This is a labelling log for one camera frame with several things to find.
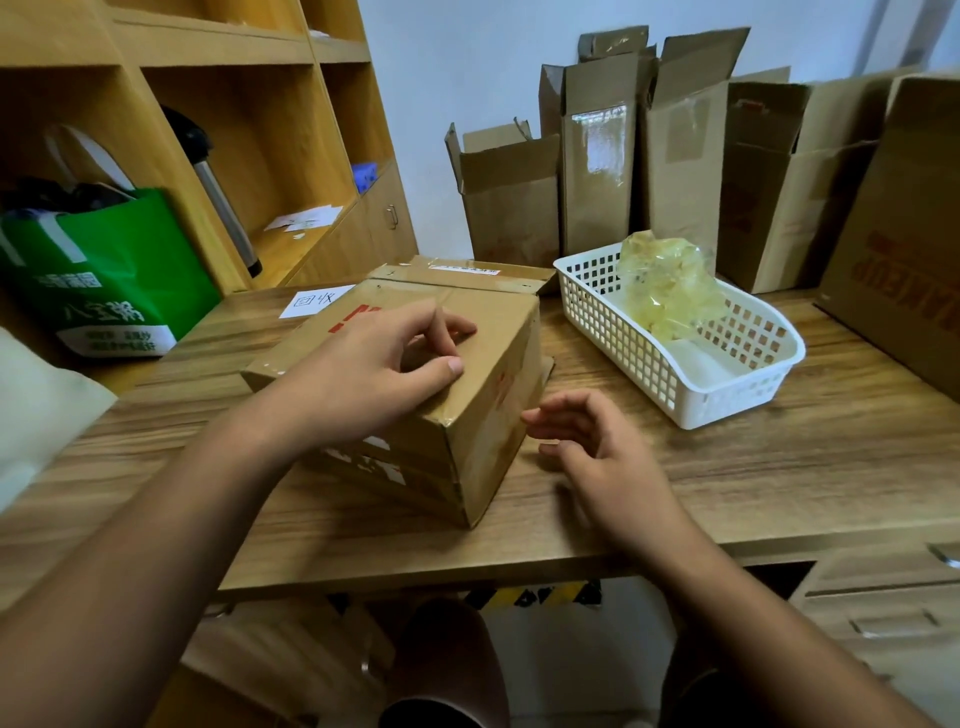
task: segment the hand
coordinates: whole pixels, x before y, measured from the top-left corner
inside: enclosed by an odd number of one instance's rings
[[[243,405],[289,464],[313,448],[362,440],[443,390],[463,373],[451,332],[476,325],[433,299],[354,316],[289,372]],[[402,373],[410,350],[439,356]]]
[[[561,392],[522,414],[557,457],[590,519],[654,575],[708,537],[677,500],[643,435],[596,390]]]

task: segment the plastic bag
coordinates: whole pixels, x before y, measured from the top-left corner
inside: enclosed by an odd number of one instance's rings
[[[727,297],[707,264],[704,252],[683,238],[633,233],[623,241],[617,267],[627,315],[664,344],[723,319]]]

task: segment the blue object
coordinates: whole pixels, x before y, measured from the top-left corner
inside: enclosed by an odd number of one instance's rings
[[[376,162],[362,161],[350,167],[353,169],[353,182],[357,185],[357,192],[362,195],[376,182]]]

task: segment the drawer handle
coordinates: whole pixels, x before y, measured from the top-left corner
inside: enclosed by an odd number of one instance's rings
[[[891,640],[903,637],[930,637],[940,632],[940,622],[926,609],[919,617],[879,617],[851,619],[850,626],[866,640]]]
[[[927,544],[926,550],[951,569],[960,569],[960,553],[957,553],[958,549],[955,545],[937,546],[935,544]]]
[[[224,604],[220,609],[216,609],[213,612],[206,612],[200,621],[214,621],[215,619],[223,619],[224,617],[229,617],[233,614],[233,610],[236,607],[236,604]]]

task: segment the cardboard box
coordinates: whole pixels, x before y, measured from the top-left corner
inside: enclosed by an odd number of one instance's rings
[[[563,255],[630,233],[637,107],[657,59],[636,53],[540,71],[540,128],[563,141]]]
[[[818,305],[960,401],[960,78],[901,80]]]
[[[542,392],[537,294],[554,274],[421,256],[405,265],[384,265],[241,374],[251,389],[262,389],[360,310],[433,298],[466,316],[477,332],[458,343],[464,373],[456,382],[363,442],[311,453],[304,464],[473,527],[524,438],[520,412]]]
[[[716,251],[727,81],[749,32],[672,36],[663,44],[653,98],[642,119],[647,183],[637,191],[657,237],[683,237]]]
[[[550,266],[560,255],[560,137],[530,135],[526,121],[444,139],[464,199],[473,257]]]
[[[719,273],[750,293],[820,282],[901,73],[731,82]]]
[[[615,31],[584,33],[577,42],[580,63],[618,56],[621,53],[642,53],[650,37],[649,25],[633,25]]]

